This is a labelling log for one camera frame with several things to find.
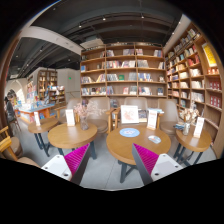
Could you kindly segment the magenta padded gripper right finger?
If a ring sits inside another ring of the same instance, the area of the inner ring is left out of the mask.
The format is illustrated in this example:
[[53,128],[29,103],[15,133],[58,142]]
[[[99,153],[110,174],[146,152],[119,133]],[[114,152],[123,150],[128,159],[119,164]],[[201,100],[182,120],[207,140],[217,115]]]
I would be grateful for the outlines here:
[[132,155],[144,185],[182,169],[168,154],[156,154],[143,146],[132,144]]

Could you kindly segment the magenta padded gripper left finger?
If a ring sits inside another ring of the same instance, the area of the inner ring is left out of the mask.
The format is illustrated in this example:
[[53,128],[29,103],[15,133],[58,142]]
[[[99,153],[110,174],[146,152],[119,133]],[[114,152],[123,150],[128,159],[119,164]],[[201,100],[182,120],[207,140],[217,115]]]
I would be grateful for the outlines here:
[[42,166],[42,169],[79,185],[85,172],[89,157],[90,144],[86,144],[66,156],[54,156]]

